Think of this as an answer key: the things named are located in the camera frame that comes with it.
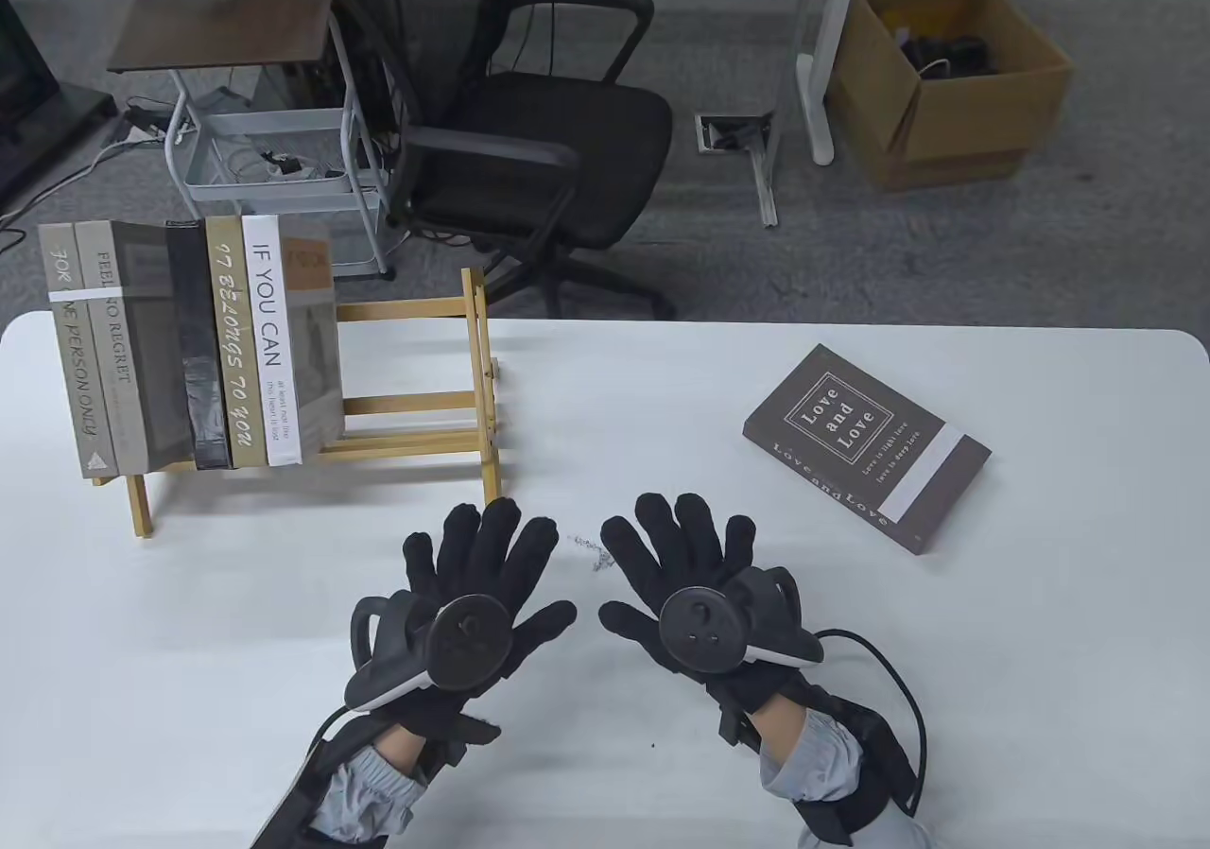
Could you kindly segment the person's right hand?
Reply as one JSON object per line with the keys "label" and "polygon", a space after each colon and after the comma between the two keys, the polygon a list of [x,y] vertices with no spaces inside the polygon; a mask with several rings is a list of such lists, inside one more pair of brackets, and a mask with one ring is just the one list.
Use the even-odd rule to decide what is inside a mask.
{"label": "person's right hand", "polygon": [[721,589],[751,565],[755,525],[749,516],[727,521],[718,538],[711,512],[698,493],[680,493],[674,504],[664,495],[641,493],[634,507],[641,532],[623,516],[610,516],[600,531],[603,544],[622,568],[646,613],[620,601],[601,603],[599,620],[607,633],[634,642],[669,672],[678,672],[720,706],[751,721],[762,753],[782,764],[799,746],[808,711],[783,693],[796,671],[770,662],[744,663],[731,672],[697,672],[682,668],[663,646],[657,616],[666,600],[687,587]]}

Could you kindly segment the person's left hand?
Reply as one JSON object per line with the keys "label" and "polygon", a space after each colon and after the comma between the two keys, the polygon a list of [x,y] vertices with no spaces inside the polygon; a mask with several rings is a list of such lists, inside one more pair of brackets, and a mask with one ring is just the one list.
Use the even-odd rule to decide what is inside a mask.
{"label": "person's left hand", "polygon": [[486,595],[509,612],[509,655],[484,685],[459,692],[424,688],[386,703],[379,715],[420,739],[467,745],[490,744],[500,737],[497,724],[465,715],[467,701],[484,695],[509,678],[532,651],[549,643],[578,619],[571,601],[557,601],[526,620],[518,616],[532,596],[559,541],[557,521],[532,516],[524,522],[514,499],[492,499],[484,512],[459,504],[442,525],[440,549],[422,530],[402,545],[407,588],[424,597],[448,603],[455,597]]}

